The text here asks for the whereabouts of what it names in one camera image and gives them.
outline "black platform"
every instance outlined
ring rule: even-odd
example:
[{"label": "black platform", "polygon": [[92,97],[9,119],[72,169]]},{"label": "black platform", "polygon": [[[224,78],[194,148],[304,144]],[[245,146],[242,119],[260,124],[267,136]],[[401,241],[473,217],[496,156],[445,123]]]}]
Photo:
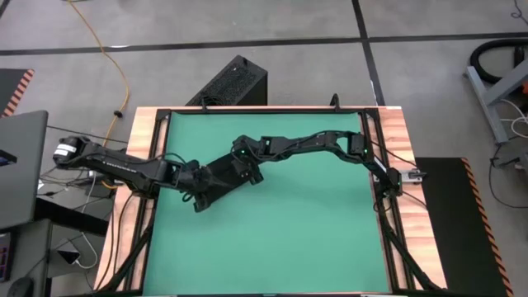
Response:
[{"label": "black platform", "polygon": [[416,158],[450,291],[513,296],[479,190],[466,159]]}]

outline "white label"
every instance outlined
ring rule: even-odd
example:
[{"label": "white label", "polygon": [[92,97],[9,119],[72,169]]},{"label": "white label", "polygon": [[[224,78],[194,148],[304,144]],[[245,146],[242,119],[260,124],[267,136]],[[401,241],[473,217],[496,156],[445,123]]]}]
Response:
[{"label": "white label", "polygon": [[72,152],[72,153],[75,153],[77,151],[77,148],[74,148],[73,146],[67,145],[67,144],[59,144],[57,149],[65,149],[65,150],[67,150],[69,152]]},{"label": "white label", "polygon": [[55,153],[54,153],[54,154],[59,154],[59,155],[61,155],[61,156],[68,156],[68,151],[63,150],[63,149],[58,149],[58,148],[57,148],[57,149],[55,150]]}]

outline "gray concrete floor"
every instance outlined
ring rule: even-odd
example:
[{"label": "gray concrete floor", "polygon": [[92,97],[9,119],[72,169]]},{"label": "gray concrete floor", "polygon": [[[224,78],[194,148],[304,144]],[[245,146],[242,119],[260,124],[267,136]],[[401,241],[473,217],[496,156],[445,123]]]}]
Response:
[{"label": "gray concrete floor", "polygon": [[[528,28],[510,18],[514,7],[509,0],[360,3],[369,36],[518,32]],[[78,7],[105,45],[359,36],[348,0],[90,0],[79,2]],[[488,159],[494,150],[493,137],[469,82],[462,77],[471,51],[485,41],[376,43],[371,47],[385,101],[403,107],[415,154],[469,159],[511,284],[522,296],[528,295],[528,210],[509,209],[491,197]],[[96,46],[95,41],[63,1],[12,0],[0,18],[0,50],[88,46]],[[112,137],[128,139],[136,106],[185,104],[236,54],[269,71],[270,104],[326,105],[334,92],[340,94],[343,104],[375,104],[361,44],[114,53],[129,79],[131,98]],[[497,74],[511,67],[511,59],[508,50],[483,57]],[[0,56],[0,68],[35,70],[16,113],[45,109],[51,125],[72,130],[104,135],[112,111],[124,96],[119,74],[100,54]],[[505,107],[504,116],[515,114]],[[43,170],[53,166],[53,149],[58,139],[67,135],[48,130]],[[523,140],[516,140],[504,152],[526,145]],[[503,200],[528,205],[526,176],[512,168],[496,170],[493,183]],[[82,192],[71,190],[54,201],[74,207],[85,199]],[[104,217],[111,205],[107,202],[90,205],[87,212]],[[54,241],[74,234],[56,229]],[[90,239],[100,252],[103,239]],[[87,244],[81,238],[76,244],[83,260],[92,261]],[[90,281],[96,270],[88,274]],[[87,291],[83,274],[74,273],[55,278],[52,295]]]}]

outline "yellow and black hazard stripe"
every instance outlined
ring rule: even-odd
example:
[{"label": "yellow and black hazard stripe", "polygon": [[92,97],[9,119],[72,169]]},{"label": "yellow and black hazard stripe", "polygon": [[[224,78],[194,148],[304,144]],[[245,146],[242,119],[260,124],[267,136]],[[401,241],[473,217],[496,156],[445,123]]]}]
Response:
[{"label": "yellow and black hazard stripe", "polygon": [[501,253],[498,251],[497,243],[495,243],[495,237],[493,237],[492,227],[489,225],[488,217],[486,215],[486,210],[484,209],[484,206],[482,204],[482,199],[480,199],[479,189],[477,188],[475,177],[473,176],[473,172],[471,171],[471,166],[469,165],[469,161],[467,158],[461,158],[461,160],[464,163],[466,173],[468,174],[469,184],[471,185],[475,201],[477,202],[477,205],[478,205],[478,212],[480,213],[480,217],[484,224],[484,229],[486,230],[486,234],[488,235],[489,244],[491,245],[493,254],[495,256],[495,261],[497,262],[498,271],[502,276],[502,283],[506,287],[506,294],[508,297],[513,297],[512,285],[510,284],[510,280],[508,279],[506,268],[504,267],[504,264],[502,263]]},{"label": "yellow and black hazard stripe", "polygon": [[22,95],[26,91],[27,86],[30,84],[30,80],[33,78],[34,73],[35,70],[33,69],[28,69],[26,73],[24,73],[20,82],[18,83],[18,86],[16,86],[15,92],[7,103],[6,108],[3,110],[2,117],[12,116],[15,113],[18,103],[20,103],[20,100],[22,100]]}]

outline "metal stand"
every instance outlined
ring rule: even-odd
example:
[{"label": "metal stand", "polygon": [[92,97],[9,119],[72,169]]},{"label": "metal stand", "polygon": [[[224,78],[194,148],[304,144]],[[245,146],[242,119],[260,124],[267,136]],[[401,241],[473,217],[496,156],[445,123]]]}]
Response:
[{"label": "metal stand", "polygon": [[501,99],[508,96],[517,89],[528,78],[528,60],[525,60],[504,78],[497,82],[493,87],[487,89],[480,79],[477,71],[473,66],[467,68],[468,79],[477,93],[478,101],[484,110],[488,123],[492,128],[493,135],[498,144],[504,144],[508,141],[508,135],[501,118],[497,113],[497,104]]}]

